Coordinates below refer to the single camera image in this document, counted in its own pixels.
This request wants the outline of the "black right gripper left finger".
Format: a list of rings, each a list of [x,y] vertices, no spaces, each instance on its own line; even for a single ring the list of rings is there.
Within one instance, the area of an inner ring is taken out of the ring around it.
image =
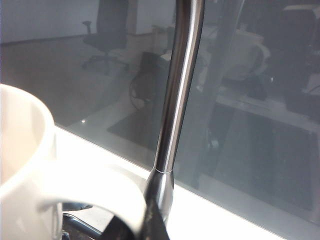
[[[105,240],[138,240],[131,229],[117,216],[113,216],[104,229]]]

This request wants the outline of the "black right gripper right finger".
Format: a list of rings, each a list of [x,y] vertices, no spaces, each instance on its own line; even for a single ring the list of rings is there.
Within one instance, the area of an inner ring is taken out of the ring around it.
[[[159,209],[156,195],[147,186],[144,190],[146,210],[141,228],[142,240],[169,240],[169,234]]]

